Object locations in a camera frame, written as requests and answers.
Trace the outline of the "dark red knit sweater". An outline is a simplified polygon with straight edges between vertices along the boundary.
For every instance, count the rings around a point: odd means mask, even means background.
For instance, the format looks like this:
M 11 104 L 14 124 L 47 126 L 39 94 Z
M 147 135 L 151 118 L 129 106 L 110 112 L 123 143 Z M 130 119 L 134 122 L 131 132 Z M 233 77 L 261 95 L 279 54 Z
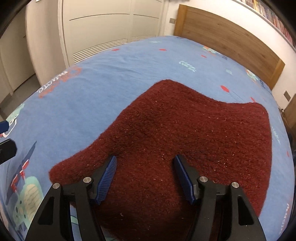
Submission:
M 258 103 L 216 101 L 171 80 L 141 94 L 49 176 L 75 183 L 114 155 L 114 179 L 95 210 L 100 224 L 118 240 L 184 240 L 193 216 L 172 170 L 178 154 L 215 183 L 238 182 L 261 213 L 272 160 L 267 110 Z

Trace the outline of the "row of books on shelf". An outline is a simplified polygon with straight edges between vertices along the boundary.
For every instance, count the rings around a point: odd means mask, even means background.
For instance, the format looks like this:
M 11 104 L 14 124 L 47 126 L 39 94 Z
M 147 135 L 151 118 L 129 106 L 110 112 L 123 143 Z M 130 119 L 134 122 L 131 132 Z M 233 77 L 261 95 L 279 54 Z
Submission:
M 295 40 L 293 39 L 291 32 L 284 25 L 283 21 L 267 4 L 265 4 L 263 1 L 257 0 L 240 0 L 240 2 L 254 9 L 257 13 L 270 21 L 274 25 L 274 27 L 276 27 L 285 36 L 288 42 L 292 44 L 292 46 L 295 48 Z

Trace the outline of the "wooden headboard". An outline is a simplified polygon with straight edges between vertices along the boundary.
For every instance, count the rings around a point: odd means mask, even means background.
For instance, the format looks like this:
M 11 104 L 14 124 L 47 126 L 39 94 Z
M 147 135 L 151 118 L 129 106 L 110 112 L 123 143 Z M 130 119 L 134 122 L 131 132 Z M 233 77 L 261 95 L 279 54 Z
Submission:
M 273 89 L 285 67 L 258 37 L 219 15 L 179 5 L 174 36 L 203 44 L 233 59 Z

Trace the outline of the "white built-in wardrobe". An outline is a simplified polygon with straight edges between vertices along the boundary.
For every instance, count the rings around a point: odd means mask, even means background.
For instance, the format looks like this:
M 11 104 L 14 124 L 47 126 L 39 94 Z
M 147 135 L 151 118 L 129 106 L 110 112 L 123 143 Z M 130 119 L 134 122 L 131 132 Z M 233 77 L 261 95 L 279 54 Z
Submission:
M 30 1 L 29 54 L 41 85 L 104 50 L 160 34 L 164 1 Z

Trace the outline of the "wooden bedside cabinet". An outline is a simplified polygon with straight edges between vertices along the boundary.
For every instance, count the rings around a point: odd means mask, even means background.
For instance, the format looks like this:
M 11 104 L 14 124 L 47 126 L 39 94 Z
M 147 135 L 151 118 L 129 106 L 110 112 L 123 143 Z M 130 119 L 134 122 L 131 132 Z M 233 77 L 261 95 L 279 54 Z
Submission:
M 293 128 L 296 122 L 296 94 L 284 109 L 283 116 L 287 126 Z

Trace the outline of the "white bedroom door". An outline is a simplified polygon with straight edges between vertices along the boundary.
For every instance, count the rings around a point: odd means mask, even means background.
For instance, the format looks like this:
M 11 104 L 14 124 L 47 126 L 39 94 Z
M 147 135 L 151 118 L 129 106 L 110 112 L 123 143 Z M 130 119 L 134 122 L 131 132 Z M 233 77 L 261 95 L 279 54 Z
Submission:
M 26 39 L 26 10 L 22 9 L 1 37 L 1 101 L 34 73 Z

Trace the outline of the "blue dinosaur print bedsheet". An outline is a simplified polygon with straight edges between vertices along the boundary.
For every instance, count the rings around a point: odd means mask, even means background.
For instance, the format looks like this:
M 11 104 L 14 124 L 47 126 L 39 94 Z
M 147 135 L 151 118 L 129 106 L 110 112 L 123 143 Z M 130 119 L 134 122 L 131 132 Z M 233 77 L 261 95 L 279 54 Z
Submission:
M 49 170 L 90 145 L 140 94 L 170 79 L 224 102 L 256 102 L 269 115 L 273 158 L 259 216 L 267 240 L 277 240 L 292 212 L 295 173 L 290 143 L 269 87 L 215 50 L 185 38 L 141 40 L 98 53 L 41 86 L 8 117 L 1 140 L 16 155 L 1 165 L 1 219 L 15 240 L 30 225 L 16 210 L 40 204 L 50 188 Z

